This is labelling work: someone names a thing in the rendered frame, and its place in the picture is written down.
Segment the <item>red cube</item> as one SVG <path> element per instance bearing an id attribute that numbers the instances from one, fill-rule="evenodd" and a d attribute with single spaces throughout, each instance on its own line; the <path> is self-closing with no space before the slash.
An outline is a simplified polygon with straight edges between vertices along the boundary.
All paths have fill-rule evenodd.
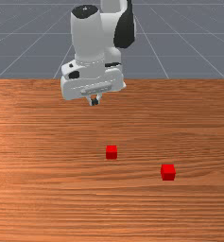
<path id="1" fill-rule="evenodd" d="M 175 166 L 172 164 L 162 164 L 161 176 L 164 181 L 174 181 L 176 177 Z"/>
<path id="2" fill-rule="evenodd" d="M 117 158 L 117 146 L 106 146 L 106 158 L 115 160 Z"/>

